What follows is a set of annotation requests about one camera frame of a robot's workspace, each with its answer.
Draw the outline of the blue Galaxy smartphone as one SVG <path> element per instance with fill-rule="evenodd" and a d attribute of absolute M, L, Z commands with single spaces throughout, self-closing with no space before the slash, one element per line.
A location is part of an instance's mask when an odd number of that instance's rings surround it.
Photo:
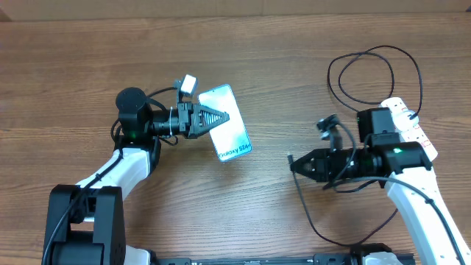
<path fill-rule="evenodd" d="M 203 106 L 229 115 L 229 120 L 210 130 L 210 137 L 221 162 L 227 162 L 252 151 L 249 134 L 244 125 L 232 88 L 220 85 L 198 95 Z"/>

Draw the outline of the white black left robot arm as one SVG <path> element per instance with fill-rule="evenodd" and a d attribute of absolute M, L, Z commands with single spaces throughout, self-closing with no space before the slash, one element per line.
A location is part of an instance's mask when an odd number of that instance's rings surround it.
<path fill-rule="evenodd" d="M 195 139 L 229 121 L 226 112 L 183 101 L 167 108 L 140 88 L 116 97 L 111 159 L 75 185 L 56 185 L 49 195 L 42 264 L 158 264 L 155 252 L 127 245 L 123 201 L 159 163 L 161 144 Z"/>

